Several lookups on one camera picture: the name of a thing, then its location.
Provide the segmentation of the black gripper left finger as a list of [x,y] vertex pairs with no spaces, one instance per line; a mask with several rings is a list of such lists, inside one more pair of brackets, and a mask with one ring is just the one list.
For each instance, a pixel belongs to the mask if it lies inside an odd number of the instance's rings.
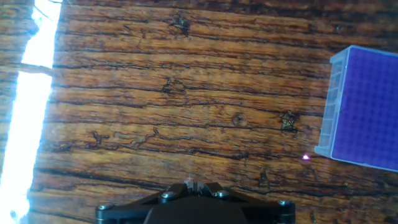
[[162,190],[138,201],[116,205],[106,203],[99,205],[95,210],[96,224],[117,224],[128,220],[136,222],[145,220],[149,212],[157,205],[163,205],[174,200],[193,196],[193,182],[172,184]]

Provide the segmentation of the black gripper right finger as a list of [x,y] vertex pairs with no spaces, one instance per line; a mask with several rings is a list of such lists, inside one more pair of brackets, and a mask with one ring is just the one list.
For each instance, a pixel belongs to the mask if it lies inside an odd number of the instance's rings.
[[195,195],[236,205],[249,223],[295,223],[295,204],[291,200],[263,201],[216,182],[195,182]]

